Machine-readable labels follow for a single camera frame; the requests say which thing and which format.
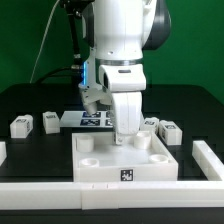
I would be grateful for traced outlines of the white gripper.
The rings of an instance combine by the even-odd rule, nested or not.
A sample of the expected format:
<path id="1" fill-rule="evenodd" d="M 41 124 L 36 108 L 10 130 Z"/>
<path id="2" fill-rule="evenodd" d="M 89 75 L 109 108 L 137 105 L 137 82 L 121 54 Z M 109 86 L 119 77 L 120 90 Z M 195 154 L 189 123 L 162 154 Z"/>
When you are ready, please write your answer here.
<path id="1" fill-rule="evenodd" d="M 101 65 L 99 81 L 111 99 L 110 115 L 116 132 L 114 140 L 116 145 L 121 145 L 121 135 L 134 135 L 140 127 L 142 91 L 146 89 L 143 66 Z"/>

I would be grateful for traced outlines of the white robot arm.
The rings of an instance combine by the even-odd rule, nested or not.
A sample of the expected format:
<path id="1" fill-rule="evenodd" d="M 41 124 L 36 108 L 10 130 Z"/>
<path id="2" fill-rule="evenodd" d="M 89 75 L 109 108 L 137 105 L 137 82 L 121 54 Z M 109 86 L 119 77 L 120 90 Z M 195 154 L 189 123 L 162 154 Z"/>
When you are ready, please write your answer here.
<path id="1" fill-rule="evenodd" d="M 99 103 L 109 107 L 120 145 L 137 134 L 142 121 L 143 52 L 159 48 L 170 34 L 166 0 L 94 0 L 82 22 L 90 46 L 79 84 L 83 106 L 89 114 Z"/>

